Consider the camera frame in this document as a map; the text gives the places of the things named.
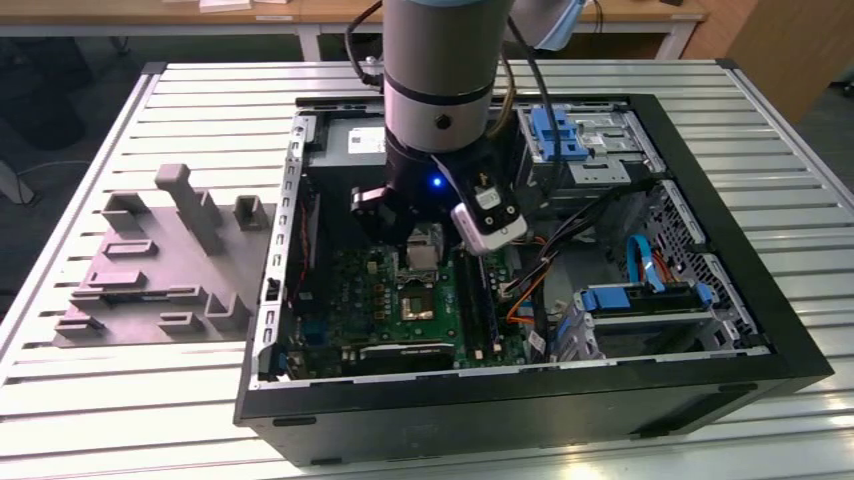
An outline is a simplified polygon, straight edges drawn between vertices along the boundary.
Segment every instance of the gray stand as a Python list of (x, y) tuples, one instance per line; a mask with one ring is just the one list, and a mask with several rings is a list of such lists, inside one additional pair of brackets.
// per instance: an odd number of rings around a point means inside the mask
[(147, 207), (136, 193), (111, 196), (112, 229), (56, 326), (56, 346), (246, 338), (275, 206), (239, 197), (218, 207), (188, 176), (184, 165), (158, 173), (178, 208)]

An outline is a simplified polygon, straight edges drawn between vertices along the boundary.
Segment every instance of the green circuit board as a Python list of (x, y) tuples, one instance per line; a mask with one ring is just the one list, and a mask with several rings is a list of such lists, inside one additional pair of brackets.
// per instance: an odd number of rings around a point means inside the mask
[[(498, 351), (473, 353), (462, 323), (455, 261), (451, 256), (437, 271), (419, 272), (401, 268), (393, 248), (334, 254), (329, 312), (305, 325), (309, 343), (325, 347), (307, 354), (314, 377), (341, 375), (338, 352), (346, 358), (350, 350), (385, 344), (453, 345), (454, 368), (525, 362), (522, 335), (515, 325), (502, 326)], [(487, 256), (485, 266), (497, 294), (498, 286), (510, 276), (503, 254)]]

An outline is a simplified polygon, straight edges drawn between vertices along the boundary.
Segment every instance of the screw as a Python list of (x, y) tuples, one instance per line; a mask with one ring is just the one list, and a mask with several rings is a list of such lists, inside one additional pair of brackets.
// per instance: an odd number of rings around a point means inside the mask
[(451, 121), (451, 117), (449, 117), (447, 115), (442, 114), (437, 117), (437, 128), (439, 130), (447, 130), (451, 127), (451, 124), (454, 122)]

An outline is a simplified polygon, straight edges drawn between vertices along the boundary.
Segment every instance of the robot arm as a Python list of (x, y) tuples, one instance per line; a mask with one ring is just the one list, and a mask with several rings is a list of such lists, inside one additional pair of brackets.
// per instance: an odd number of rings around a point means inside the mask
[(481, 255), (527, 230), (485, 136), (513, 3), (385, 1), (387, 184), (354, 192), (354, 213), (383, 243), (434, 222), (446, 243)]

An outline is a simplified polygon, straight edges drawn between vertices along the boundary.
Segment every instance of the slotted metal surface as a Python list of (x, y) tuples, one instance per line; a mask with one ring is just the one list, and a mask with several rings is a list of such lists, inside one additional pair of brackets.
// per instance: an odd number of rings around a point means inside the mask
[[(514, 64), (523, 92), (535, 84)], [(826, 167), (714, 62), (543, 62), (555, 93), (654, 93), (836, 376), (684, 438), (301, 472), (233, 426), (242, 342), (59, 350), (54, 324), (107, 230), (108, 192), (167, 162), (218, 201), (274, 198), (298, 97), (365, 93), (347, 65), (170, 65), (144, 76), (0, 327), (0, 478), (769, 478), (854, 470), (854, 215)], [(505, 78), (498, 80), (498, 89)], [(401, 472), (402, 468), (417, 468)]]

